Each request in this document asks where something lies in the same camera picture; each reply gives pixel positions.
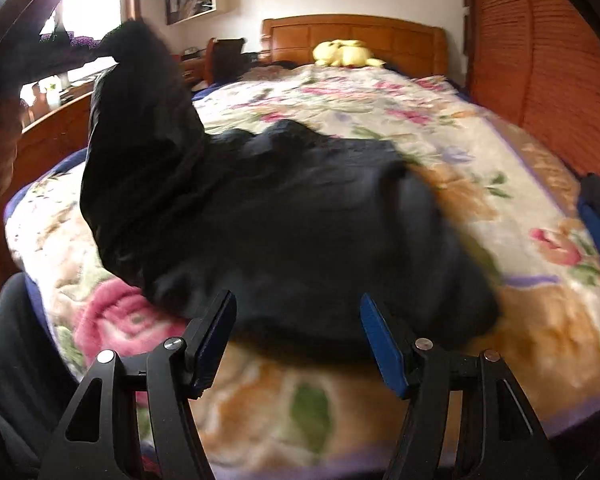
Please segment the black jacket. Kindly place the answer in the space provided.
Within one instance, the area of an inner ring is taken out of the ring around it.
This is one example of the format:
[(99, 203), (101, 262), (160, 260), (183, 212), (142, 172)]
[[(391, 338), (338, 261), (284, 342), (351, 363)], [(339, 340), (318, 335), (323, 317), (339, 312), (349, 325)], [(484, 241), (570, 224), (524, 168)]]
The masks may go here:
[[(95, 88), (121, 60), (170, 56), (140, 21), (100, 48), (114, 67)], [(184, 100), (199, 119), (186, 89)], [(188, 318), (227, 289), (240, 325), (351, 342), (370, 296), (446, 348), (494, 325), (488, 280), (390, 143), (333, 139), (291, 119), (260, 133), (200, 124), (198, 139), (175, 138), (185, 154), (164, 179), (100, 178), (87, 151), (80, 208), (100, 261), (154, 306)]]

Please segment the floral bed blanket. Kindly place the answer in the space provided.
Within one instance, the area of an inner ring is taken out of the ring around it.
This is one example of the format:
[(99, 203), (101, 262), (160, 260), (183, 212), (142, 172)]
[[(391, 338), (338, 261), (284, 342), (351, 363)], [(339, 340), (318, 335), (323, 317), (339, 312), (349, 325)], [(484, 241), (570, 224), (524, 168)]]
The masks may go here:
[(436, 347), (505, 360), (545, 433), (600, 416), (600, 251), (578, 185), (439, 77), (252, 70), (187, 100), (170, 78), (95, 91), (86, 153), (5, 212), (43, 328), (81, 379), (234, 292), (212, 386), (190, 401), (219, 479), (383, 471), (407, 405), (367, 300)]

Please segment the wooden desk cabinet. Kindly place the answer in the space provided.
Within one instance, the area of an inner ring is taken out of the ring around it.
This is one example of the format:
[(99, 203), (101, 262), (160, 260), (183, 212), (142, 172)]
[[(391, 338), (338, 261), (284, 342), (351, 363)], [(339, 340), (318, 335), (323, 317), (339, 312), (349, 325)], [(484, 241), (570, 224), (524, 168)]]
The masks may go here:
[(185, 111), (184, 89), (178, 58), (146, 54), (121, 60), (92, 94), (28, 128), (20, 124), (18, 99), (0, 99), (0, 285), (16, 272), (3, 212), (18, 188), (81, 148), (94, 150), (98, 176), (117, 184), (125, 171), (136, 184), (170, 176), (185, 154), (175, 138), (202, 133), (199, 119)]

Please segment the wooden chair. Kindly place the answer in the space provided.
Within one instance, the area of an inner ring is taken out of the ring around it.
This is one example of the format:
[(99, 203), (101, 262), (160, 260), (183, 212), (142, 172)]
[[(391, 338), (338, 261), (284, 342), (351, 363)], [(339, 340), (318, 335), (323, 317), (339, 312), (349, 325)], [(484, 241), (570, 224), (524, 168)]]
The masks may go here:
[(244, 38), (211, 38), (204, 51), (204, 81), (212, 84), (228, 84), (234, 81), (242, 68)]

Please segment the yellow plush toy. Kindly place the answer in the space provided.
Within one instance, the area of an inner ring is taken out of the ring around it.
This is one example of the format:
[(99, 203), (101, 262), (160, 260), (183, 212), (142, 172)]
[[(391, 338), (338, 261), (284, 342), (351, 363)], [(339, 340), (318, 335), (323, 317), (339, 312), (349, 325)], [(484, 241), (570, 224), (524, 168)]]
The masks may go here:
[(318, 66), (360, 68), (382, 67), (385, 61), (375, 58), (372, 51), (360, 40), (329, 40), (313, 49), (314, 62)]

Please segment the wooden louvered wardrobe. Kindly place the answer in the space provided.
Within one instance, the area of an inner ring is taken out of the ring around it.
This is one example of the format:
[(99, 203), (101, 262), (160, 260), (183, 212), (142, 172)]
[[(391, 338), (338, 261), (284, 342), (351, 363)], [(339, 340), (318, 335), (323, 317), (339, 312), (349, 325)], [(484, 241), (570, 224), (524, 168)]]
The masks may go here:
[(600, 40), (568, 0), (468, 0), (468, 88), (577, 174), (600, 176)]

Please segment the window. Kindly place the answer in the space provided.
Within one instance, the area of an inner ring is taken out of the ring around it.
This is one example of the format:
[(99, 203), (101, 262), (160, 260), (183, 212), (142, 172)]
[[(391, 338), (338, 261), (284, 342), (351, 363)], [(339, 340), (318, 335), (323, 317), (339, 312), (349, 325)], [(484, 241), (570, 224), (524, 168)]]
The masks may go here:
[[(56, 26), (61, 25), (73, 37), (99, 40), (134, 13), (132, 0), (60, 0), (40, 34), (48, 36)], [(113, 65), (113, 58), (98, 58), (63, 74), (32, 81), (22, 87), (21, 99), (31, 105), (39, 94), (45, 93), (53, 103), (58, 104), (61, 92), (94, 78)]]

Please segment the wooden headboard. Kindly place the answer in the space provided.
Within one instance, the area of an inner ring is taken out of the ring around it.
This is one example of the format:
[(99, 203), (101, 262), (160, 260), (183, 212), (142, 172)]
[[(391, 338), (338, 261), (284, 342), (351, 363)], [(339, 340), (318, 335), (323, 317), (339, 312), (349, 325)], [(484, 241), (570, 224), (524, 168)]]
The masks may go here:
[(376, 58), (410, 77), (448, 73), (448, 42), (444, 29), (358, 14), (267, 18), (262, 22), (259, 58), (265, 63), (309, 64), (318, 44), (336, 39), (364, 42)]

